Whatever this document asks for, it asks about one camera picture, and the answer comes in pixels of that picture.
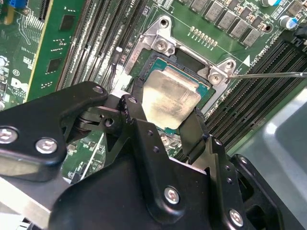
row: black memory slot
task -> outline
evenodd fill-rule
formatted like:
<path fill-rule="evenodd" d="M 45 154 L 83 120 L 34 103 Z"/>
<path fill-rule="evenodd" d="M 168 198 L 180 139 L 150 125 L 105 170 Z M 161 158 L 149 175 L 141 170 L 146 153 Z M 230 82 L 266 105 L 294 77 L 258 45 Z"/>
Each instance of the black memory slot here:
<path fill-rule="evenodd" d="M 304 71 L 307 55 L 283 35 L 269 48 L 249 74 Z M 241 80 L 206 120 L 211 133 L 230 150 L 247 133 L 261 126 L 265 116 L 304 79 Z"/>

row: electronic component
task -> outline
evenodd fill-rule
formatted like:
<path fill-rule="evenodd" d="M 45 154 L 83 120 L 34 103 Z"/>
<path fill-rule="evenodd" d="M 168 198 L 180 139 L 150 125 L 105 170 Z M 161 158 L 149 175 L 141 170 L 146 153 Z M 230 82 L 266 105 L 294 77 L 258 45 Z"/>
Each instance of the electronic component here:
<path fill-rule="evenodd" d="M 212 6 L 208 9 L 208 12 L 205 14 L 205 18 L 211 22 L 215 22 L 217 17 L 220 15 L 222 9 L 223 9 L 223 6 L 220 3 L 215 1 L 212 4 Z"/>
<path fill-rule="evenodd" d="M 264 7 L 269 7 L 269 6 L 277 6 L 281 0 L 261 0 L 261 4 Z"/>
<path fill-rule="evenodd" d="M 9 5 L 14 8 L 25 8 L 27 6 L 27 0 L 9 0 Z"/>
<path fill-rule="evenodd" d="M 252 29 L 242 43 L 251 47 L 257 41 L 260 35 L 261 33 L 258 30 Z"/>
<path fill-rule="evenodd" d="M 10 25 L 14 20 L 15 8 L 13 6 L 8 6 L 7 15 L 4 17 L 4 24 Z"/>
<path fill-rule="evenodd" d="M 254 15 L 250 15 L 250 16 L 248 17 L 248 21 L 249 21 L 250 23 L 253 23 L 253 22 L 255 21 L 255 19 L 256 19 L 256 17 L 255 17 Z"/>
<path fill-rule="evenodd" d="M 238 4 L 240 3 L 239 0 L 232 0 L 229 5 L 228 5 L 228 8 L 231 10 L 231 11 L 234 11 L 235 8 L 238 6 Z"/>
<path fill-rule="evenodd" d="M 59 30 L 60 31 L 71 30 L 75 22 L 75 18 L 76 16 L 74 15 L 67 15 L 67 14 L 64 15 L 62 18 L 62 23 L 61 23 Z"/>
<path fill-rule="evenodd" d="M 248 24 L 245 21 L 240 20 L 230 34 L 236 38 L 240 38 L 247 28 Z"/>
<path fill-rule="evenodd" d="M 258 26 L 261 24 L 261 22 L 263 22 L 263 18 L 261 18 L 260 16 L 257 16 L 251 25 L 257 29 Z"/>
<path fill-rule="evenodd" d="M 279 25 L 287 30 L 293 30 L 297 27 L 297 19 L 284 15 L 280 17 Z"/>
<path fill-rule="evenodd" d="M 242 19 L 247 19 L 247 17 L 249 16 L 249 14 L 252 13 L 252 10 L 248 7 L 244 8 L 244 10 L 241 12 L 240 14 L 240 18 Z"/>
<path fill-rule="evenodd" d="M 204 6 L 207 4 L 209 0 L 194 0 L 191 4 L 191 8 L 196 12 L 201 12 Z"/>
<path fill-rule="evenodd" d="M 236 16 L 230 11 L 227 11 L 226 14 L 220 20 L 220 22 L 218 23 L 218 26 L 224 30 L 228 30 L 235 19 Z"/>
<path fill-rule="evenodd" d="M 6 91 L 7 84 L 5 82 L 0 82 L 0 92 Z"/>
<path fill-rule="evenodd" d="M 42 0 L 38 19 L 42 22 L 45 21 L 50 0 Z"/>
<path fill-rule="evenodd" d="M 296 16 L 302 9 L 303 9 L 302 3 L 295 0 L 290 4 L 287 12 L 293 16 Z"/>
<path fill-rule="evenodd" d="M 50 60 L 48 68 L 47 68 L 47 73 L 52 73 L 54 71 L 57 71 L 59 69 L 61 62 L 62 62 L 61 58 Z"/>
<path fill-rule="evenodd" d="M 237 13 L 238 13 L 239 15 L 243 12 L 243 10 L 244 10 L 244 7 L 243 7 L 243 6 L 238 6 L 238 7 L 236 8 L 236 11 L 237 11 Z"/>
<path fill-rule="evenodd" d="M 150 70 L 146 65 L 143 70 L 146 81 L 142 104 L 147 120 L 163 130 L 177 129 L 208 87 L 159 57 L 150 63 Z"/>

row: chip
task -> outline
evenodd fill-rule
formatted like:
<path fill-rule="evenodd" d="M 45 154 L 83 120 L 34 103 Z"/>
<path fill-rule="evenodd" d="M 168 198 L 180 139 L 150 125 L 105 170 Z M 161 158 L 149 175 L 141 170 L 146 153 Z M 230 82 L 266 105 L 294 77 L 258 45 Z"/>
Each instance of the chip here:
<path fill-rule="evenodd" d="M 63 16 L 62 23 L 61 23 L 61 26 L 60 26 L 59 30 L 60 31 L 71 30 L 72 27 L 73 27 L 73 24 L 75 22 L 75 18 L 76 18 L 76 16 L 74 16 L 74 15 L 67 15 L 67 14 L 65 14 Z"/>
<path fill-rule="evenodd" d="M 6 86 L 7 86 L 6 83 L 1 82 L 1 83 L 0 83 L 0 92 L 5 92 L 5 91 L 6 91 Z"/>
<path fill-rule="evenodd" d="M 236 26 L 233 28 L 230 34 L 236 38 L 240 38 L 242 34 L 246 31 L 247 28 L 248 28 L 248 24 L 245 21 L 240 20 L 236 24 Z"/>
<path fill-rule="evenodd" d="M 299 1 L 294 1 L 288 8 L 288 13 L 296 16 L 303 9 L 302 3 Z"/>
<path fill-rule="evenodd" d="M 261 22 L 263 22 L 263 18 L 261 18 L 260 16 L 257 16 L 251 25 L 257 29 L 258 26 L 261 24 Z"/>
<path fill-rule="evenodd" d="M 202 11 L 207 2 L 208 0 L 194 0 L 190 7 L 199 13 Z"/>
<path fill-rule="evenodd" d="M 228 5 L 228 8 L 231 10 L 231 11 L 234 11 L 235 8 L 238 6 L 238 4 L 240 3 L 239 0 L 232 0 L 229 5 Z"/>
<path fill-rule="evenodd" d="M 226 14 L 223 16 L 223 18 L 218 23 L 218 26 L 224 30 L 228 30 L 235 19 L 236 16 L 230 11 L 227 11 Z"/>
<path fill-rule="evenodd" d="M 243 44 L 247 46 L 252 46 L 257 39 L 260 37 L 261 33 L 255 29 L 252 29 L 246 38 L 243 40 Z"/>
<path fill-rule="evenodd" d="M 249 16 L 250 13 L 252 13 L 252 10 L 250 8 L 246 7 L 246 8 L 244 8 L 242 13 L 240 14 L 240 17 L 242 19 L 246 19 Z"/>
<path fill-rule="evenodd" d="M 52 73 L 52 72 L 57 71 L 59 69 L 61 62 L 62 62 L 61 58 L 50 60 L 48 68 L 47 68 L 47 73 Z"/>
<path fill-rule="evenodd" d="M 223 6 L 217 2 L 214 2 L 205 15 L 205 18 L 211 22 L 215 22 L 217 17 L 222 12 Z"/>

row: screw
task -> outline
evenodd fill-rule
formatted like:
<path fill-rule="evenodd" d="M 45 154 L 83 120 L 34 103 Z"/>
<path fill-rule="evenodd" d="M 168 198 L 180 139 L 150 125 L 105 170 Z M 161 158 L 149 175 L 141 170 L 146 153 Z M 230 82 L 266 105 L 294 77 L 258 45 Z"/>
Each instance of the screw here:
<path fill-rule="evenodd" d="M 215 143 L 218 144 L 218 145 L 222 145 L 221 141 L 218 140 L 218 139 L 215 139 Z"/>
<path fill-rule="evenodd" d="M 18 134 L 11 128 L 0 128 L 0 144 L 10 144 L 18 138 Z"/>
<path fill-rule="evenodd" d="M 135 104 L 138 102 L 134 97 L 129 97 L 128 100 Z"/>
<path fill-rule="evenodd" d="M 50 138 L 43 138 L 35 144 L 35 147 L 40 153 L 50 154 L 57 150 L 58 145 Z"/>
<path fill-rule="evenodd" d="M 218 73 L 213 73 L 209 76 L 209 82 L 213 85 L 220 83 L 222 80 L 221 76 Z"/>
<path fill-rule="evenodd" d="M 155 48 L 158 52 L 165 52 L 167 50 L 167 42 L 163 39 L 161 40 L 158 40 L 156 43 L 155 43 Z"/>
<path fill-rule="evenodd" d="M 243 226 L 243 219 L 241 217 L 241 215 L 235 211 L 234 209 L 231 209 L 229 211 L 229 215 L 230 215 L 230 218 L 232 220 L 232 222 L 237 225 L 238 227 L 242 227 Z"/>
<path fill-rule="evenodd" d="M 104 92 L 103 89 L 102 89 L 101 87 L 99 87 L 99 86 L 95 86 L 95 87 L 93 88 L 93 90 L 94 90 L 95 92 L 97 92 L 97 93 L 103 93 L 103 92 Z"/>
<path fill-rule="evenodd" d="M 167 187 L 164 190 L 164 196 L 167 199 L 167 201 L 173 205 L 176 205 L 179 203 L 179 200 L 180 200 L 179 194 L 173 188 Z"/>
<path fill-rule="evenodd" d="M 244 158 L 244 157 L 240 157 L 240 160 L 244 163 L 244 164 L 247 164 L 248 161 Z"/>

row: green circuit board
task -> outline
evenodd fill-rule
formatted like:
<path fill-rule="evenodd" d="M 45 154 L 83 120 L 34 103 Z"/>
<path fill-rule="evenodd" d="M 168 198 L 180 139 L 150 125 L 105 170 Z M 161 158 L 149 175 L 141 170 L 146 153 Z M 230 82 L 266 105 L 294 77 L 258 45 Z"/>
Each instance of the green circuit board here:
<path fill-rule="evenodd" d="M 296 0 L 281 0 L 278 6 L 271 7 L 263 7 L 260 0 L 237 0 L 232 9 L 231 0 L 199 2 L 204 3 L 201 9 L 196 9 L 195 0 L 29 0 L 24 9 L 13 9 L 14 17 L 9 25 L 4 24 L 8 15 L 7 1 L 0 3 L 0 61 L 2 58 L 1 63 L 4 63 L 0 67 L 0 80 L 6 85 L 0 94 L 5 109 L 81 81 L 91 80 L 104 85 L 108 65 L 104 65 L 103 54 L 109 58 L 116 42 L 123 38 L 124 26 L 121 21 L 117 22 L 122 15 L 131 17 L 133 24 L 133 18 L 138 18 L 137 12 L 141 10 L 128 42 L 122 47 L 117 76 L 121 76 L 140 36 L 162 15 L 171 18 L 174 39 L 213 64 L 234 59 L 235 74 L 246 74 L 284 31 L 279 25 L 281 16 L 295 17 L 297 24 L 306 22 L 307 17 L 305 6 Z M 295 2 L 301 8 L 294 15 Z M 214 22 L 208 19 L 213 5 L 218 5 L 223 12 Z M 245 9 L 249 11 L 243 17 Z M 235 17 L 227 30 L 219 25 L 226 12 Z M 239 22 L 247 25 L 247 29 L 238 38 L 239 31 L 234 30 Z M 249 44 L 245 38 L 251 31 L 259 37 Z M 139 76 L 151 54 L 152 50 L 143 49 L 129 75 L 119 78 L 116 87 L 129 90 L 130 79 Z M 91 67 L 95 74 L 88 71 Z M 233 81 L 229 90 L 236 84 L 237 81 Z M 200 108 L 214 93 L 212 89 L 205 90 Z M 84 176 L 87 176 L 103 167 L 102 139 L 102 133 L 92 133 L 69 145 L 63 176 L 73 180 L 75 174 L 82 177 L 86 170 Z"/>

